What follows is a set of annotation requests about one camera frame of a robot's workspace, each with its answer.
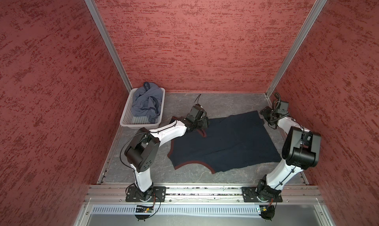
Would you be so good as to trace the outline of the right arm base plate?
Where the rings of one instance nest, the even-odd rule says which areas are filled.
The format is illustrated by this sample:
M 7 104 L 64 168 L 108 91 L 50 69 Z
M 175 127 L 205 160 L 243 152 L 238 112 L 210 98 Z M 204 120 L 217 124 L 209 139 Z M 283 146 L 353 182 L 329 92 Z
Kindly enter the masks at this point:
M 281 191 L 269 186 L 264 187 L 242 187 L 242 197 L 245 203 L 281 203 L 283 202 Z

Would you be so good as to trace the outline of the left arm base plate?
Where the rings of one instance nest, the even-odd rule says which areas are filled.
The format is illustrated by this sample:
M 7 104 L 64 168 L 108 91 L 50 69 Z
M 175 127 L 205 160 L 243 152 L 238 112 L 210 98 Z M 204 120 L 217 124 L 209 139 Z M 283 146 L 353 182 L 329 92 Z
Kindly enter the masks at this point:
M 128 186 L 125 190 L 126 202 L 164 202 L 166 196 L 166 187 L 152 186 L 146 192 L 142 192 L 134 184 Z

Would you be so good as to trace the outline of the navy tank top red trim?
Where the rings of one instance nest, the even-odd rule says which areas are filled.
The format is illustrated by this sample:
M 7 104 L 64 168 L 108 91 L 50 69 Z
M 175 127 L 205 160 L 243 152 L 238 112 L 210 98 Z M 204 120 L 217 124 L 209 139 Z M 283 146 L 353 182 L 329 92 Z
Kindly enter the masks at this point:
M 213 174 L 280 162 L 264 124 L 258 111 L 213 118 L 207 129 L 173 139 L 167 156 L 175 169 L 201 164 Z

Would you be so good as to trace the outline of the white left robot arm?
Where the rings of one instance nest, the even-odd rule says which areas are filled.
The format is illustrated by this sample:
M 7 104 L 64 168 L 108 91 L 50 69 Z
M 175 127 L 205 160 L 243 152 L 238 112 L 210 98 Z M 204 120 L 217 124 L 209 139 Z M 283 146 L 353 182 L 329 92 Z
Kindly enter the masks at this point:
M 151 194 L 153 181 L 150 167 L 162 145 L 190 132 L 206 129 L 209 124 L 209 118 L 206 116 L 194 121 L 191 121 L 189 117 L 173 117 L 168 125 L 161 128 L 139 129 L 123 147 L 123 155 L 133 170 L 137 190 L 143 194 Z

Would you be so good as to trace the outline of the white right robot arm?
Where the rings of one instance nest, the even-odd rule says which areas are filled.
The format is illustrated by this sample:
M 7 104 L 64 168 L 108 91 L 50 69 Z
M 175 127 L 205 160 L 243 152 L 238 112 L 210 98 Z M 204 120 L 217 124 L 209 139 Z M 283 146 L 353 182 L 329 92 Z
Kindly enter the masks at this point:
M 257 185 L 256 194 L 261 202 L 278 199 L 284 186 L 298 173 L 315 167 L 319 161 L 321 135 L 300 125 L 288 113 L 266 107 L 260 114 L 267 124 L 279 127 L 286 133 L 282 160 Z

